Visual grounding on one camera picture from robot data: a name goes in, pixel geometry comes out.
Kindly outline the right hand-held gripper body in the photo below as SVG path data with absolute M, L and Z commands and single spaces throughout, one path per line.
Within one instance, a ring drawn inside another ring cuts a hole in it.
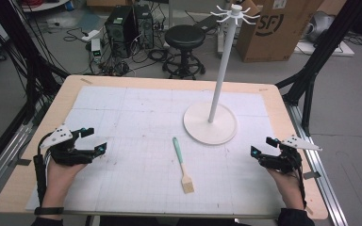
M 298 153 L 298 149 L 321 151 L 320 146 L 296 136 L 291 136 L 280 141 L 281 144 L 277 148 L 280 149 L 281 153 L 277 156 L 263 153 L 257 158 L 260 166 L 282 173 L 290 173 L 298 170 L 302 166 L 302 158 Z

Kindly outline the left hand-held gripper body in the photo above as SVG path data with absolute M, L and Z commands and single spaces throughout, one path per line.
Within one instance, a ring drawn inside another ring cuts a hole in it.
M 51 154 L 51 157 L 60 165 L 73 166 L 91 163 L 93 157 L 87 155 L 89 150 L 77 150 L 75 142 L 72 131 L 62 123 L 41 140 L 40 148 L 46 149 Z

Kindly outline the white hook rack stand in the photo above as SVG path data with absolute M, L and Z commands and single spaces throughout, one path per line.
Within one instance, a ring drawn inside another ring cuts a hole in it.
M 218 12 L 212 15 L 220 18 L 219 23 L 228 23 L 222 59 L 212 102 L 191 105 L 184 114 L 184 127 L 195 140 L 207 145 L 221 145 L 230 141 L 238 131 L 238 120 L 234 113 L 219 103 L 222 83 L 233 45 L 239 21 L 255 24 L 260 17 L 259 9 L 255 6 L 243 8 L 242 5 L 232 4 L 230 9 L 217 7 Z

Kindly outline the teal-handled wooden pastry brush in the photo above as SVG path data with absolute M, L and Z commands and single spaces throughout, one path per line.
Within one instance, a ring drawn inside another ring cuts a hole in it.
M 173 146 L 176 151 L 178 162 L 179 162 L 181 170 L 182 170 L 181 185 L 183 187 L 183 190 L 186 194 L 192 193 L 194 191 L 193 182 L 187 173 L 186 166 L 184 164 L 183 156 L 181 153 L 180 145 L 179 145 L 178 139 L 176 137 L 173 137 Z

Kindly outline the person's left hand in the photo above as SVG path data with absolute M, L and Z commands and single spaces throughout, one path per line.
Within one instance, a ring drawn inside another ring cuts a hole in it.
M 48 164 L 47 188 L 42 207 L 63 207 L 76 175 L 85 167 L 86 164 L 63 166 L 51 159 Z

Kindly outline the person's right hand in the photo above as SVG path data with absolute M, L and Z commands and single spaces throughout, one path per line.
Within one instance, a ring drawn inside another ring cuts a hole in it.
M 286 208 L 304 210 L 300 184 L 295 174 L 285 174 L 272 169 L 268 169 L 268 173 L 275 181 Z

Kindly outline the white grid mat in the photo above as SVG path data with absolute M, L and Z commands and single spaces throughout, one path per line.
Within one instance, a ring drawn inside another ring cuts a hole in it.
M 194 140 L 184 128 L 190 105 L 209 103 L 208 90 L 84 87 L 65 123 L 91 127 L 79 149 L 107 144 L 77 176 L 65 202 L 69 213 L 275 216 L 283 202 L 271 176 L 250 156 L 252 146 L 269 154 L 273 134 L 261 95 L 220 96 L 237 117 L 238 131 L 222 145 Z M 186 194 L 173 146 L 178 139 L 194 191 Z

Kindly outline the white device with green display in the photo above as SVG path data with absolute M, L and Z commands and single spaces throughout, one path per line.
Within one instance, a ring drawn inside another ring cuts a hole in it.
M 92 39 L 90 42 L 90 50 L 95 62 L 99 62 L 102 57 L 101 41 L 99 39 Z

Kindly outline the white power strip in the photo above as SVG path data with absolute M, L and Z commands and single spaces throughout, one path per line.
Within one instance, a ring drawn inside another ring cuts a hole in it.
M 88 33 L 87 36 L 82 37 L 81 40 L 89 41 L 89 40 L 93 39 L 94 37 L 96 37 L 99 33 L 100 33 L 99 30 L 92 30 L 91 32 Z

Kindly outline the white flat board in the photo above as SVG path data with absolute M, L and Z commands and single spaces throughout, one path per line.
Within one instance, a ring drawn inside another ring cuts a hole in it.
M 314 44 L 308 40 L 300 40 L 295 49 L 294 52 L 296 54 L 303 54 L 307 56 L 311 56 L 317 48 L 314 46 Z M 330 52 L 332 51 L 333 57 L 353 57 L 354 51 L 344 42 L 342 41 L 339 43 L 335 48 L 325 48 L 326 51 Z

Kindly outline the large black computer tower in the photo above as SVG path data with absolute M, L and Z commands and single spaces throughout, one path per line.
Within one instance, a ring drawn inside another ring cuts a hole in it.
M 137 37 L 132 6 L 116 6 L 105 22 L 108 41 L 115 57 L 131 56 L 131 43 Z

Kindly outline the slim black computer tower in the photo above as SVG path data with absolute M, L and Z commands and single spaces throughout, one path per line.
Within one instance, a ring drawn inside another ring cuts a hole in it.
M 154 47 L 153 17 L 147 5 L 135 5 L 134 13 L 139 32 L 139 43 L 144 49 Z

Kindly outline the black round stool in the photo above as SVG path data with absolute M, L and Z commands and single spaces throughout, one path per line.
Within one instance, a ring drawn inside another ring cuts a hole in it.
M 170 47 L 179 50 L 179 53 L 164 61 L 162 71 L 168 72 L 170 79 L 176 76 L 181 79 L 191 77 L 195 80 L 196 73 L 205 74 L 206 67 L 192 53 L 204 43 L 205 39 L 203 30 L 194 25 L 181 24 L 171 27 L 165 33 L 165 41 Z

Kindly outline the aluminium rail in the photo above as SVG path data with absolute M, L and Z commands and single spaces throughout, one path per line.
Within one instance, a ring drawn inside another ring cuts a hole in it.
M 303 114 L 299 107 L 286 104 L 286 108 L 298 137 L 313 144 L 313 138 L 304 131 L 304 128 L 301 125 Z M 331 219 L 334 226 L 349 226 L 326 170 L 321 162 L 319 152 L 304 149 L 304 154 L 311 171 L 319 174 L 319 176 L 315 177 L 315 181 L 325 204 L 328 217 Z
M 19 152 L 25 147 L 27 139 L 33 132 L 33 124 L 20 124 L 8 135 L 8 142 L 3 142 L 0 153 L 0 179 L 6 170 L 19 159 Z

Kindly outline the black metal frame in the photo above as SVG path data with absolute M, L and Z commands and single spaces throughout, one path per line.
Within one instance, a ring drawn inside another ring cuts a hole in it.
M 26 81 L 23 85 L 25 104 L 0 137 L 0 156 L 20 125 L 31 121 L 37 101 L 58 93 L 60 83 L 55 74 L 60 78 L 70 75 L 42 56 L 25 24 L 23 11 L 16 7 L 15 0 L 0 0 L 0 44 L 8 53 L 15 72 Z
M 346 0 L 330 28 L 320 40 L 317 46 L 319 48 L 311 55 L 303 68 L 291 77 L 275 84 L 279 89 L 291 85 L 289 91 L 283 95 L 284 102 L 289 105 L 297 106 L 300 98 L 304 96 L 303 121 L 301 125 L 308 135 L 310 135 L 309 121 L 315 80 L 324 64 L 332 55 L 332 51 L 328 52 L 325 48 L 335 48 L 341 43 L 361 13 L 362 0 Z

